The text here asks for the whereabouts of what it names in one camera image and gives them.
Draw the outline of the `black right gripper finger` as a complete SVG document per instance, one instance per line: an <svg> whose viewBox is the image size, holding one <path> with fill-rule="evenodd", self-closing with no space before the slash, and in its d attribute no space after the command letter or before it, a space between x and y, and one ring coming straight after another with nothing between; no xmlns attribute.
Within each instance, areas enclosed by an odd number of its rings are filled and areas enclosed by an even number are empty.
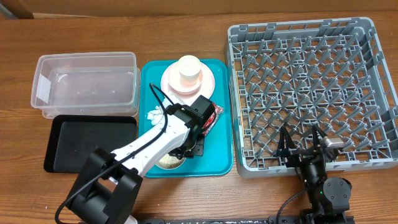
<svg viewBox="0 0 398 224"><path fill-rule="evenodd" d="M293 151L297 150L295 143L293 142L288 130L285 126L280 127L279 131L279 142L276 150L277 156L290 156Z"/></svg>
<svg viewBox="0 0 398 224"><path fill-rule="evenodd" d="M324 147L322 146L320 139L323 139L326 136L327 134L324 131L322 131L317 124L314 124L312 126L312 139L313 139L314 151L324 152Z"/></svg>

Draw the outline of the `cream cup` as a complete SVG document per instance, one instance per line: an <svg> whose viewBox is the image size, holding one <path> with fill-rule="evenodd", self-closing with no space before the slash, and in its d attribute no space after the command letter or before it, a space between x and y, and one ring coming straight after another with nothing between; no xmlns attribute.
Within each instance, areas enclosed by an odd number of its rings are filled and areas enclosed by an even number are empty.
<svg viewBox="0 0 398 224"><path fill-rule="evenodd" d="M201 72L201 62L193 55L185 55L177 62L177 68L184 84L196 84Z"/></svg>

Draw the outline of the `grey bowl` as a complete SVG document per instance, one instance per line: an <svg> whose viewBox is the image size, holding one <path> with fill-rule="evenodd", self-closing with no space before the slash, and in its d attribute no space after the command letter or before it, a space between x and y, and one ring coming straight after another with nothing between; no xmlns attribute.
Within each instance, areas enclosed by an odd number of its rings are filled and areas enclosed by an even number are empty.
<svg viewBox="0 0 398 224"><path fill-rule="evenodd" d="M180 167L184 162L184 157L182 159L178 159L177 157L166 154L156 163L156 166L161 169L171 170Z"/></svg>

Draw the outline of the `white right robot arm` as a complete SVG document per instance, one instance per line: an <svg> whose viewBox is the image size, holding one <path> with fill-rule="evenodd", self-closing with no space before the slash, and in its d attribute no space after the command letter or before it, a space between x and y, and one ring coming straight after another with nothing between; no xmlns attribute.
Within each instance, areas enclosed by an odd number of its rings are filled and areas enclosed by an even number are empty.
<svg viewBox="0 0 398 224"><path fill-rule="evenodd" d="M311 128L312 147L301 149L295 145L285 126L279 131L278 147L274 155L286 159L285 166L294 168L304 189L287 199L275 216L282 223L284 207L298 196L306 193L310 207L288 223L354 223L347 217L351 197L351 182L341 177L328 177L326 164L334 161L343 149L344 142L338 136L329 136L316 124Z"/></svg>

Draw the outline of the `white napkin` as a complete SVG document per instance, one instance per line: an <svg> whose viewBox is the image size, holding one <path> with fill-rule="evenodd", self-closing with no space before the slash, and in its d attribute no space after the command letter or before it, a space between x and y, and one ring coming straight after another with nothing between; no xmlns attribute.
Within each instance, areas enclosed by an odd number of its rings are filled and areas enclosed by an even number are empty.
<svg viewBox="0 0 398 224"><path fill-rule="evenodd" d="M166 108L172 105L172 103L173 101L165 98L160 106L156 106L154 110L148 112L147 119L150 120L151 125L155 126L160 122L164 117L164 110L162 108Z"/></svg>

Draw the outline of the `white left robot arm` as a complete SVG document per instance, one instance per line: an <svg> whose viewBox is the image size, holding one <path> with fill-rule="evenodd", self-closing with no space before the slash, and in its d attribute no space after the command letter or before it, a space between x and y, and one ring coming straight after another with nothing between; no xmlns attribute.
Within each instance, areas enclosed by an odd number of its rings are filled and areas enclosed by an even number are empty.
<svg viewBox="0 0 398 224"><path fill-rule="evenodd" d="M59 209L68 208L84 223L137 223L132 215L143 177L174 149L191 149L215 112L212 102L175 103L138 139L88 158Z"/></svg>

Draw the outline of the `red snack wrapper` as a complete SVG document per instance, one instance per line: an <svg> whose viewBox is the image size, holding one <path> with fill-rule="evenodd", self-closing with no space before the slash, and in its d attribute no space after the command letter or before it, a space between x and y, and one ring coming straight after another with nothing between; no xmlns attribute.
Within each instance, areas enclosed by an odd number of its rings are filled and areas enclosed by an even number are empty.
<svg viewBox="0 0 398 224"><path fill-rule="evenodd" d="M216 124L216 122L219 120L219 118L224 113L223 107L218 106L215 103L213 103L213 106L215 107L213 114L209 117L208 121L202 127L202 133L204 134L204 136L206 136L211 131L213 126Z"/></svg>

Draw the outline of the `pink bowl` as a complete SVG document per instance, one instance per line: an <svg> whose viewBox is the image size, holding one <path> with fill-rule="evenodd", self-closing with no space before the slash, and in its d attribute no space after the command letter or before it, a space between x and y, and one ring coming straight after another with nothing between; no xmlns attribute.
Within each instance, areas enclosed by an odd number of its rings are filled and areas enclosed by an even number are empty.
<svg viewBox="0 0 398 224"><path fill-rule="evenodd" d="M169 71L168 83L177 93L189 95L196 92L200 87L203 80L202 72L192 81L186 81L180 74L178 69L173 66Z"/></svg>

